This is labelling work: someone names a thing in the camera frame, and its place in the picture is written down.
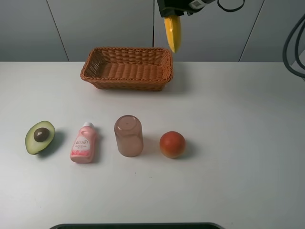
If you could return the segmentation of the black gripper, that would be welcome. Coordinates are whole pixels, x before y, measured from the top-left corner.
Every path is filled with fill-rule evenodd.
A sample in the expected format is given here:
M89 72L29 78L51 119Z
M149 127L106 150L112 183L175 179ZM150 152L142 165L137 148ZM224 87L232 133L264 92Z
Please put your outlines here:
M201 11L206 5L215 0L157 0L160 16L183 16L184 13L192 15Z

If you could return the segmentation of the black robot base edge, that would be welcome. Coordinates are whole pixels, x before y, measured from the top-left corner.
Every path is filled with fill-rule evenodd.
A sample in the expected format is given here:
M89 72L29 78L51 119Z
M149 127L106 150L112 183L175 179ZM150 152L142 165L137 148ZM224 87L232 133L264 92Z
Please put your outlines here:
M223 229L211 222L199 223L97 223L59 224L51 229Z

